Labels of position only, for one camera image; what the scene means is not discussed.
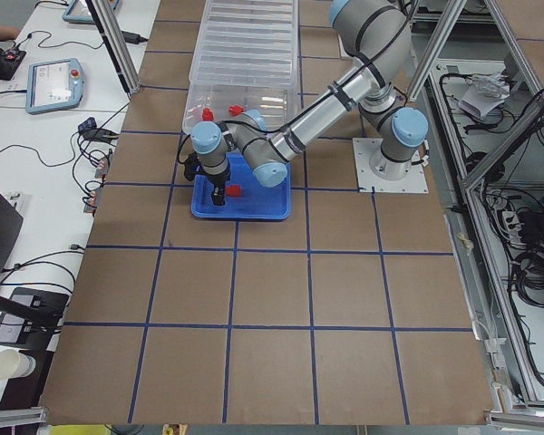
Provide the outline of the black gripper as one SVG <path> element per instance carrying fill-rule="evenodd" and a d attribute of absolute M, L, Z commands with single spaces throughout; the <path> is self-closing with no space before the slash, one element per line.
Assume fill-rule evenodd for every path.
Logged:
<path fill-rule="evenodd" d="M 223 207 L 226 204 L 226 183 L 230 180 L 230 166 L 228 158 L 216 166 L 208 166 L 200 162 L 199 155 L 192 152 L 185 159 L 184 177 L 187 181 L 193 181 L 198 175 L 204 176 L 213 185 L 211 193 L 212 204 Z"/>

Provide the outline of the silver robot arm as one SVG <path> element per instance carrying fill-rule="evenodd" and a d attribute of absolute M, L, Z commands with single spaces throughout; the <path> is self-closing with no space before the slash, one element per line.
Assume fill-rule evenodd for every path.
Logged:
<path fill-rule="evenodd" d="M 225 203 L 231 151 L 242 155 L 260 185 L 273 188 L 287 177 L 290 160 L 353 109 L 382 137 L 370 170 L 381 179 L 399 180 L 411 167 L 429 124 L 420 111 L 398 101 L 393 86 L 410 52 L 408 16 L 389 1 L 334 1 L 329 18 L 353 66 L 312 105 L 276 130 L 265 130 L 258 111 L 230 121 L 202 121 L 192 129 L 184 177 L 206 177 L 214 205 Z"/>

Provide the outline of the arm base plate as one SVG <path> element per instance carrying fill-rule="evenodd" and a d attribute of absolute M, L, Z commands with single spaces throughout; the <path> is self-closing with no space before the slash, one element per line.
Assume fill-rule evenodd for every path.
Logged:
<path fill-rule="evenodd" d="M 354 138 L 358 190 L 364 193 L 428 194 L 420 151 L 412 159 L 397 163 L 382 154 L 382 139 Z"/>

